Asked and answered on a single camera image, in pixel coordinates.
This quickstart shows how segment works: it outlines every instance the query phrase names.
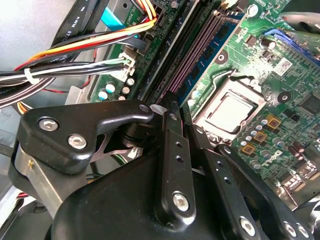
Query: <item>white connector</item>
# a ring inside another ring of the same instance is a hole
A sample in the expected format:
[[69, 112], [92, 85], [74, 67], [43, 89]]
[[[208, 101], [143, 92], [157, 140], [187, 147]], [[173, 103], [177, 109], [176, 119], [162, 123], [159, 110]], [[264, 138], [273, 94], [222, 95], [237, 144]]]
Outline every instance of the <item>white connector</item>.
[[110, 75], [120, 80], [121, 82], [125, 82], [128, 76], [132, 76], [136, 70], [136, 57], [136, 51], [133, 51], [129, 47], [125, 47], [124, 51], [120, 53], [119, 58], [124, 58], [124, 60], [128, 60], [129, 62], [124, 63], [124, 68], [122, 70], [114, 71]]

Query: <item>white wire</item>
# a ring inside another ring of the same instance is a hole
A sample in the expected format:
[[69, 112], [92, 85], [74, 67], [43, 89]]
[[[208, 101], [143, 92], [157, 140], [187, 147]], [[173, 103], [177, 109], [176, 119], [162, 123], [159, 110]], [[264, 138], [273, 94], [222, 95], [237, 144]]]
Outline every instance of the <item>white wire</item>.
[[[60, 72], [60, 71], [87, 69], [87, 68], [92, 68], [92, 67], [95, 67], [98, 65], [108, 65], [108, 64], [118, 64], [118, 63], [127, 63], [127, 61], [124, 60], [123, 57], [121, 57], [121, 58], [98, 61], [98, 62], [93, 62], [90, 64], [83, 64], [83, 65], [78, 65], [78, 66], [64, 66], [64, 67], [46, 69], [46, 70], [42, 70], [42, 71], [35, 71], [35, 72], [31, 72], [31, 76], [33, 77], [33, 76], [37, 76], [37, 75], [55, 73], [55, 72]], [[14, 80], [14, 79], [20, 79], [20, 78], [25, 78], [25, 77], [26, 77], [25, 74], [4, 76], [4, 77], [0, 77], [0, 81]]]

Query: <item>green circuit board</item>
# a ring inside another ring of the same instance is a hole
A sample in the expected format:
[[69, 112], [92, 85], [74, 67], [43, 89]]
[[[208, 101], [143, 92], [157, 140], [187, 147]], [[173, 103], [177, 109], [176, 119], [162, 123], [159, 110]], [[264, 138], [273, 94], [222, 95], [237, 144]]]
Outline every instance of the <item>green circuit board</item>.
[[[228, 53], [228, 61], [224, 64], [213, 64], [202, 77], [196, 86], [197, 94], [193, 98], [194, 104], [190, 107], [194, 116], [205, 104], [207, 97], [222, 85], [226, 77], [216, 81], [216, 89], [212, 84], [212, 79], [226, 71], [237, 70], [238, 76], [254, 76], [259, 80], [262, 94], [267, 100], [267, 104], [256, 116], [275, 116], [281, 124], [277, 131], [263, 128], [267, 137], [264, 144], [249, 142], [255, 150], [253, 155], [242, 152], [238, 139], [232, 142], [232, 146], [238, 150], [239, 155], [249, 164], [250, 161], [257, 160], [261, 168], [256, 170], [263, 179], [271, 179], [274, 182], [280, 179], [288, 169], [298, 164], [298, 160], [288, 152], [287, 146], [298, 140], [302, 145], [316, 143], [320, 137], [320, 101], [315, 96], [320, 95], [320, 70], [317, 66], [295, 52], [286, 44], [276, 41], [276, 48], [268, 50], [260, 45], [263, 38], [262, 33], [271, 28], [291, 29], [279, 17], [281, 10], [290, 0], [251, 0], [250, 4], [258, 6], [258, 14], [247, 17], [236, 34], [228, 42], [224, 50]], [[278, 101], [278, 95], [282, 92], [289, 92], [291, 97], [286, 103]], [[305, 111], [300, 105], [308, 99], [308, 102], [315, 104], [316, 109], [313, 114]], [[294, 121], [287, 117], [284, 112], [291, 110], [299, 118]], [[273, 140], [281, 138], [285, 146], [281, 148], [275, 146]], [[268, 150], [272, 155], [271, 162], [261, 155], [262, 150]]]
[[[155, 58], [159, 47], [161, 46], [163, 40], [166, 35], [169, 33], [170, 27], [172, 24], [176, 24], [176, 17], [179, 12], [181, 12], [180, 8], [184, 7], [185, 0], [179, 2], [178, 8], [172, 8], [171, 2], [165, 0], [153, 0], [153, 5], [158, 15], [158, 20], [155, 26], [149, 29], [146, 34], [150, 34], [153, 36], [152, 43], [150, 44], [148, 51], [145, 55], [137, 54], [135, 59], [135, 72], [134, 79], [136, 83], [131, 87], [130, 93], [127, 98], [132, 99], [139, 89], [140, 83], [144, 76], [147, 74], [149, 66], [153, 59]], [[123, 23], [126, 27], [131, 27], [136, 25], [137, 23], [143, 20], [143, 14], [137, 10], [135, 6], [132, 6], [129, 14]], [[125, 49], [125, 46], [116, 44], [110, 50], [110, 54], [108, 59], [115, 59], [119, 57], [119, 54], [122, 53]], [[98, 97], [98, 93], [100, 89], [103, 89], [107, 83], [112, 82], [115, 85], [115, 92], [110, 94], [108, 100], [117, 100], [118, 96], [121, 94], [121, 89], [124, 86], [124, 83], [110, 75], [102, 76], [97, 84], [97, 87], [94, 91], [92, 102], [100, 102], [101, 100]]]

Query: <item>black capacitor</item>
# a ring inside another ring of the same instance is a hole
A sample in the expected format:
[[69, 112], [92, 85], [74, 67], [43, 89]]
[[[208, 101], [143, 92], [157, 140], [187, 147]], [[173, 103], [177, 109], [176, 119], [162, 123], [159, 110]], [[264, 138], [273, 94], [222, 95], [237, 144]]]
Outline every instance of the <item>black capacitor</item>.
[[287, 150], [296, 158], [300, 156], [299, 152], [293, 146], [288, 146]]
[[275, 41], [272, 41], [268, 38], [263, 38], [260, 42], [262, 47], [265, 47], [269, 50], [274, 49], [277, 46], [277, 43]]
[[295, 148], [295, 150], [297, 150], [299, 153], [303, 153], [305, 151], [304, 147], [298, 143], [297, 141], [294, 141], [292, 143], [292, 146]]

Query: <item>blue plastic component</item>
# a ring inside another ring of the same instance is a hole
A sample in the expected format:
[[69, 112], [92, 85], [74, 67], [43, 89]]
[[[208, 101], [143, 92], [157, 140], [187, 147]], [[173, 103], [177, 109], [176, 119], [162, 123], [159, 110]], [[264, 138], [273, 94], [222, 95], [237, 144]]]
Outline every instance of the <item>blue plastic component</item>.
[[268, 36], [268, 35], [273, 36], [273, 37], [281, 40], [282, 42], [290, 45], [298, 53], [302, 54], [307, 59], [309, 59], [311, 62], [316, 64], [318, 67], [320, 67], [320, 61], [319, 60], [315, 59], [307, 50], [303, 49], [298, 44], [296, 44], [293, 39], [291, 39], [288, 35], [283, 33], [281, 30], [279, 30], [279, 29], [269, 29], [268, 31], [265, 31], [263, 33], [263, 35], [265, 35], [265, 36]]
[[238, 26], [239, 21], [241, 21], [244, 16], [245, 15], [243, 13], [239, 13], [236, 16], [228, 15], [228, 19], [225, 20], [224, 24], [220, 28], [220, 31], [226, 31], [227, 29], [227, 32], [224, 32], [223, 34], [219, 34], [220, 31], [217, 32], [215, 37], [210, 42], [209, 46], [206, 48], [207, 50], [211, 49], [210, 56], [206, 56], [206, 51], [204, 51], [198, 62], [186, 76], [181, 87], [177, 90], [177, 96], [180, 105], [185, 101], [185, 99], [188, 98], [188, 96], [200, 80], [202, 74], [210, 66], [214, 57], [220, 52], [228, 38]]
[[111, 30], [111, 31], [117, 31], [120, 29], [124, 29], [125, 25], [114, 15], [114, 13], [106, 7], [102, 17], [101, 21]]

